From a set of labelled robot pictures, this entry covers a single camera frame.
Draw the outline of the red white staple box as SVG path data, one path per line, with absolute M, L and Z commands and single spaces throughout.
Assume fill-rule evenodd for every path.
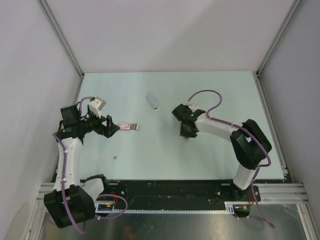
M 138 131 L 140 128 L 139 123 L 120 122 L 118 126 L 121 131 Z

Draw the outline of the light blue staple box sleeve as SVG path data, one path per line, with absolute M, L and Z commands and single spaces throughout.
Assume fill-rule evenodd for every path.
M 149 105 L 151 106 L 151 108 L 154 110 L 154 111 L 158 111 L 159 110 L 159 103 L 158 103 L 158 100 L 155 98 L 155 96 L 151 93 L 149 93 L 147 96 L 146 96 L 146 100 L 147 102 L 149 103 Z

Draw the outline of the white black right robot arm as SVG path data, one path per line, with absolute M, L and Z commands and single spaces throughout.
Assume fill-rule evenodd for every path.
M 181 137 L 196 138 L 198 133 L 207 133 L 231 143 L 239 166 L 225 193 L 237 201 L 247 197 L 259 169 L 271 165 L 269 152 L 272 145 L 256 121 L 248 119 L 237 124 L 209 116 L 205 110 L 192 104 L 180 104 L 172 114 L 181 123 Z

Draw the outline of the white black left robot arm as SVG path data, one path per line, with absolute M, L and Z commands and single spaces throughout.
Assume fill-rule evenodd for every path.
M 43 202 L 58 228 L 65 228 L 86 222 L 95 217 L 95 200 L 105 200 L 111 188 L 103 174 L 88 177 L 81 184 L 80 153 L 86 134 L 95 132 L 111 138 L 120 127 L 114 124 L 110 115 L 96 116 L 90 109 L 80 116 L 76 105 L 60 110 L 62 120 L 57 132 L 59 157 L 53 190 L 45 194 Z

